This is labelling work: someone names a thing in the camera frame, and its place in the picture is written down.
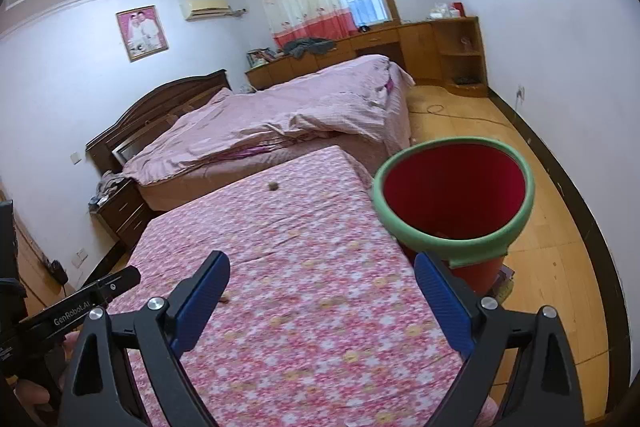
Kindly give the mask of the person's left hand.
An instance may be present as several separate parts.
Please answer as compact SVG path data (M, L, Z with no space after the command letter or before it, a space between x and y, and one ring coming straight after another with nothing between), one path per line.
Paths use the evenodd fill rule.
M66 363L68 363L72 357L78 336L79 332L73 331L67 334L62 342ZM26 381L26 379L19 379L17 381L14 388L14 395L25 409L28 407L34 407L35 405L46 404L50 400L50 393L45 387L33 383L32 381Z

